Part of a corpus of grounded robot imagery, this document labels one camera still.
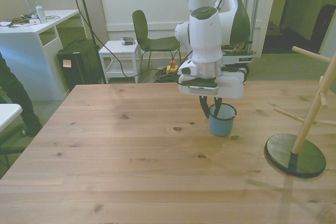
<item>metal stand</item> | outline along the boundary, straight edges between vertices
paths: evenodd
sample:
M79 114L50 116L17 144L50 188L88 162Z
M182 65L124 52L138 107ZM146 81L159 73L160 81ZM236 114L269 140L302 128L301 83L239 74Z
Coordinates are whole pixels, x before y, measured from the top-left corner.
M90 29L92 41L93 41L93 44L94 44L94 47L95 47L96 57L97 57L97 60L98 60L99 66L100 66L101 76L102 76L104 84L106 84L106 80L104 78L104 70L103 70L103 66L101 64L100 57L99 57L99 52L98 52L99 46L97 46L97 44L96 44L95 34L93 32L93 29L92 29L92 25L91 25L91 21L90 21L90 17L89 17L89 13L88 13L88 10L87 10L87 7L86 7L85 0L82 0L82 2L83 2L84 10L85 10L85 15L86 15L86 18L87 18L87 25Z

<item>black chair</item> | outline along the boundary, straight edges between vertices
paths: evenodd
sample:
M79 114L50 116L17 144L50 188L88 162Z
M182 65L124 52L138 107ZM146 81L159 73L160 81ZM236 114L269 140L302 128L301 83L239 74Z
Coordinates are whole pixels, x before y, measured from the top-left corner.
M180 52L180 42L175 37L166 37L166 38L159 38L159 39L149 39L148 38L148 25L145 14L141 10L136 10L133 15L133 24L136 39L140 48L143 50L140 60L140 67L142 68L142 59L143 55L146 52L149 52L149 60L148 60L148 68L149 62L151 60L151 54L154 51L157 52L165 52L168 51L173 57L173 51L178 50L178 54L180 55L180 62L181 62L181 52Z

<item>person's leg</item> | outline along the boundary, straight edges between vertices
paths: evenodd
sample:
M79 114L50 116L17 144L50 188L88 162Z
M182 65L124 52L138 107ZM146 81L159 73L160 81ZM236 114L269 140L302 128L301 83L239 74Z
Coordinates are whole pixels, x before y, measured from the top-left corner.
M13 103L22 107L21 117L27 126L27 134L35 136L42 128L39 118L34 114L32 102L16 76L11 72L0 53L0 86Z

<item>paper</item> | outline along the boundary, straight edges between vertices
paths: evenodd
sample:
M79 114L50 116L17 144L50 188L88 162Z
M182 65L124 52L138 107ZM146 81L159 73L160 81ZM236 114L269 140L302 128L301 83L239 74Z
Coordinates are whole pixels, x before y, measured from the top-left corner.
M71 68L71 60L63 60L64 68Z

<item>small device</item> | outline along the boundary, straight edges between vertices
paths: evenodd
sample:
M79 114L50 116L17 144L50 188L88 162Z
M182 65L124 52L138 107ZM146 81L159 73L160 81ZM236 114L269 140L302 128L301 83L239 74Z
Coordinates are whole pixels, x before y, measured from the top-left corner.
M31 23L32 25L38 25L41 24L41 21L38 18L31 18L29 20L29 23Z
M133 45L134 44L134 39L131 37L121 37L121 43L123 45Z

